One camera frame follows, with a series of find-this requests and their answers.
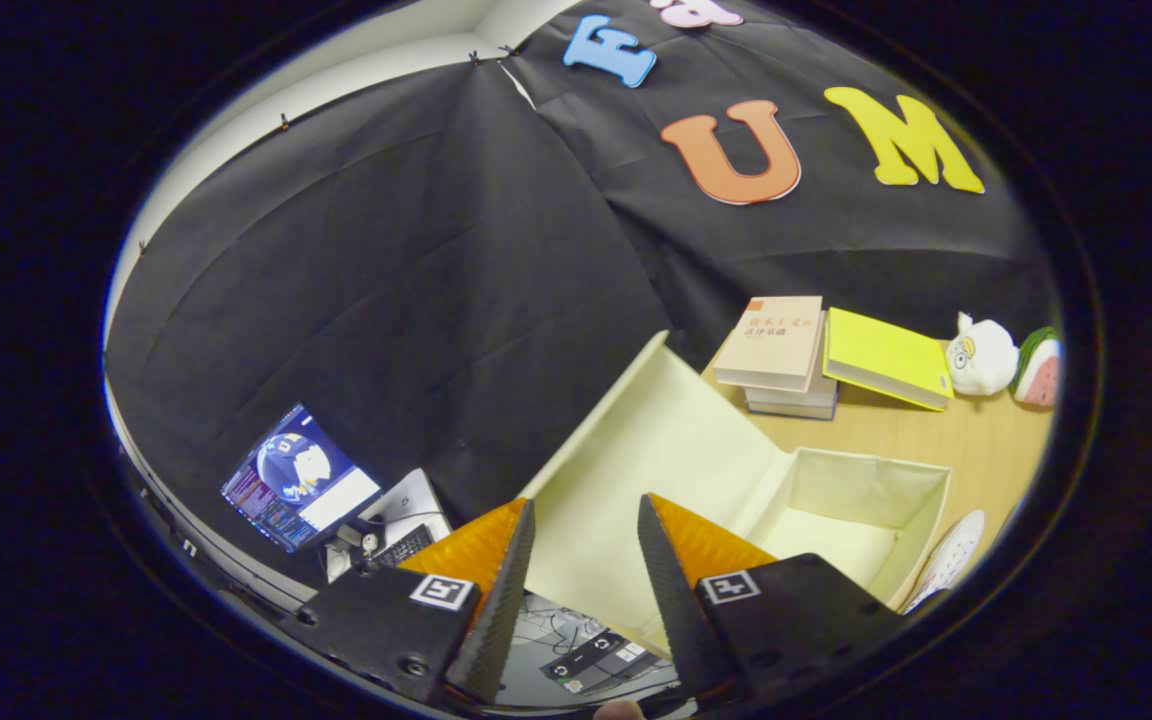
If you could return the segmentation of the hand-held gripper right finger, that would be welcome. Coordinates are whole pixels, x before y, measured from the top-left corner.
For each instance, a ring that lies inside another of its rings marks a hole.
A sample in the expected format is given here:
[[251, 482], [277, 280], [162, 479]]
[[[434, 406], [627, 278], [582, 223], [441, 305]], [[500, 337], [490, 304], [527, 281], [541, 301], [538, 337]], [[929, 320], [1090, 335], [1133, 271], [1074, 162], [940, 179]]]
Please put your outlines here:
[[637, 539], [682, 688], [700, 705], [782, 705], [833, 694], [905, 632], [818, 553], [774, 559], [647, 493]]

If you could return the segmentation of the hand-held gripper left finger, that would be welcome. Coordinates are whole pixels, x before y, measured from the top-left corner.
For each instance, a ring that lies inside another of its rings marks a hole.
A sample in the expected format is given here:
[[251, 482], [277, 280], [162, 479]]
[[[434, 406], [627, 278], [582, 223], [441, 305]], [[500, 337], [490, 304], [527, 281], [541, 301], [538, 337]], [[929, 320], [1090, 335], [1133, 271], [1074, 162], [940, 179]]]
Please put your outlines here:
[[366, 561], [344, 571], [282, 630], [407, 700], [493, 702], [535, 535], [535, 502], [518, 497], [397, 564]]

